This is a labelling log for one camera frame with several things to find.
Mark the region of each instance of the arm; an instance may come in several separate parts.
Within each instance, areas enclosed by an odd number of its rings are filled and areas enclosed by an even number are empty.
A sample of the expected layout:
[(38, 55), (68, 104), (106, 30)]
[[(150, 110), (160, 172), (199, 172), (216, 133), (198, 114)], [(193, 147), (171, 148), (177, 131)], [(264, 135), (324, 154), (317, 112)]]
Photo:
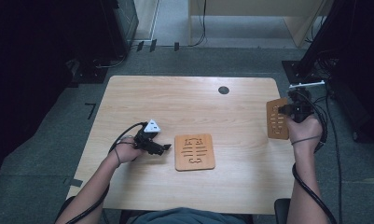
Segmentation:
[[(124, 139), (123, 142), (132, 142), (132, 138)], [(141, 149), (134, 149), (129, 144), (119, 144), (108, 154), (102, 161), (97, 171), (90, 178), (84, 188), (77, 194), (71, 203), (65, 208), (59, 216), (56, 223), (66, 223), (72, 218), (78, 216), (86, 209), (96, 203), (103, 195), (105, 189), (110, 183), (111, 177), (118, 168), (119, 161), (121, 163), (134, 160), (143, 154)], [(89, 215), (84, 217), (78, 223), (99, 223), (100, 214), (102, 213), (103, 204), (99, 205)]]
[[(322, 127), (314, 116), (307, 117), (301, 123), (287, 118), (287, 126), (291, 143), (321, 135), (322, 132)], [(321, 198), (314, 165), (314, 150), (319, 140), (320, 138), (313, 138), (295, 143), (294, 156), (300, 178)], [(287, 223), (327, 223), (324, 211), (297, 181), (294, 181)]]

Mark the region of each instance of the forearm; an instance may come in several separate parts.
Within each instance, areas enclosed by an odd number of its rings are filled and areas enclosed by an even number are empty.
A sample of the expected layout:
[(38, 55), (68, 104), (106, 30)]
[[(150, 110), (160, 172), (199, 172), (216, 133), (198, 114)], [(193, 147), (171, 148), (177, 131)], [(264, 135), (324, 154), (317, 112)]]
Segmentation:
[[(321, 197), (312, 150), (295, 148), (294, 154), (299, 177)], [(297, 181), (294, 181), (287, 223), (327, 223), (324, 211)]]
[[(92, 178), (62, 212), (56, 223), (68, 222), (99, 201), (117, 169), (117, 164), (110, 159), (107, 157), (102, 161)], [(78, 223), (98, 223), (102, 208), (103, 204), (99, 205)]]

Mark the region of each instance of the tabletop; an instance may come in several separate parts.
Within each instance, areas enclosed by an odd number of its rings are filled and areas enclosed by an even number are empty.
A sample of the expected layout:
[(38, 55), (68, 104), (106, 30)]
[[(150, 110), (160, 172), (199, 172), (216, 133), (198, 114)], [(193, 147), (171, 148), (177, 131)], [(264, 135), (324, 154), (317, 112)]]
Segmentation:
[[(272, 78), (111, 77), (75, 179), (83, 181), (82, 188), (122, 132), (154, 119), (161, 128), (154, 141), (172, 147), (122, 164), (105, 208), (274, 214), (274, 201), (290, 198), (294, 182), (289, 141), (267, 137), (266, 102), (278, 98)], [(174, 138), (201, 133), (212, 136), (215, 168), (177, 171)], [(68, 197), (81, 188), (70, 187)]]

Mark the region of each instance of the table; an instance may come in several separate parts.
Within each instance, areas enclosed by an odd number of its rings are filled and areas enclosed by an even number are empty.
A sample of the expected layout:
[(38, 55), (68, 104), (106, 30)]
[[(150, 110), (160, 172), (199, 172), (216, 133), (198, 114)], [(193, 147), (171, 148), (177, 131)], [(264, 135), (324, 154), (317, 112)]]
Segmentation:
[[(219, 93), (223, 86), (228, 94)], [(291, 197), (294, 180), (289, 141), (267, 137), (266, 102), (277, 98), (271, 78), (111, 77), (75, 179), (86, 184), (124, 130), (154, 119), (162, 145), (178, 134), (209, 133), (214, 170), (176, 171), (173, 146), (162, 156), (146, 153), (116, 170), (105, 208), (274, 214), (274, 201)], [(79, 191), (71, 187), (68, 197)]]
[(192, 16), (280, 16), (294, 43), (301, 47), (317, 16), (327, 15), (333, 0), (188, 0), (189, 44), (192, 44)]

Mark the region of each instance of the circular hole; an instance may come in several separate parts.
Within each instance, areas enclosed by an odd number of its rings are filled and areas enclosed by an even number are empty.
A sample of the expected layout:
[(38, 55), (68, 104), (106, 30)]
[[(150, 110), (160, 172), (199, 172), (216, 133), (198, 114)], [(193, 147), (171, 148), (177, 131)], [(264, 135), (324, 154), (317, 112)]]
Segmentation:
[(225, 94), (228, 94), (228, 93), (229, 93), (229, 88), (228, 88), (228, 87), (225, 87), (225, 86), (222, 86), (222, 87), (218, 88), (218, 91), (219, 91), (219, 93), (225, 95)]

